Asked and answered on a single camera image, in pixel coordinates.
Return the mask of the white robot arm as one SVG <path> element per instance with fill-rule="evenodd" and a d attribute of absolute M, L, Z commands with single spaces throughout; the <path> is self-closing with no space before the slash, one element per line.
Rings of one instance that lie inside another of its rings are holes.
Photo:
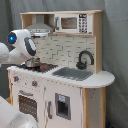
<path fill-rule="evenodd" d="M 31 32 L 27 29 L 11 31 L 7 40 L 14 49 L 9 51 L 7 46 L 0 42 L 0 67 L 2 64 L 20 65 L 36 54 Z M 16 110 L 0 96 L 0 128 L 38 128 L 38 124 L 32 115 Z"/>

